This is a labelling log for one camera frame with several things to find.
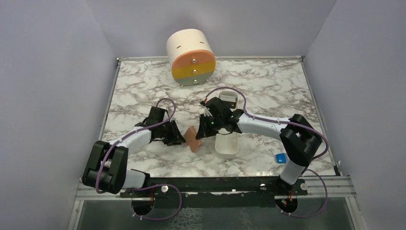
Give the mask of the brown leather card holder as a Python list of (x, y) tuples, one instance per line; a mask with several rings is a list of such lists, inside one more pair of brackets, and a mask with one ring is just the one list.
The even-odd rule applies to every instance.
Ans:
[(196, 153), (202, 144), (201, 141), (196, 138), (196, 135), (197, 131), (195, 130), (194, 126), (190, 126), (184, 134), (186, 143), (193, 153)]

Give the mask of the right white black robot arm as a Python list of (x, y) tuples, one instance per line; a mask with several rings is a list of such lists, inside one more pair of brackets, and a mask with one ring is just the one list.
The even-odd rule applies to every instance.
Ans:
[(232, 110), (218, 97), (201, 102), (201, 105), (209, 114), (199, 116), (196, 139), (215, 136), (222, 130), (227, 134), (258, 134), (282, 142), (288, 157), (276, 182), (277, 191), (282, 195), (288, 195), (295, 189), (297, 179), (310, 165), (322, 143), (321, 135), (299, 114), (282, 120), (248, 115), (242, 109)]

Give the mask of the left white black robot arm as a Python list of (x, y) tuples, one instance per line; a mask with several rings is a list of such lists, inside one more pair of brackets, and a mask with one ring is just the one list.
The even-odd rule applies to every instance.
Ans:
[(150, 192), (150, 175), (140, 170), (128, 169), (128, 155), (153, 141), (167, 146), (185, 143), (176, 122), (163, 108), (151, 107), (149, 115), (124, 136), (93, 144), (82, 176), (82, 183), (95, 188), (98, 193), (116, 194), (122, 189), (132, 188), (143, 197)]

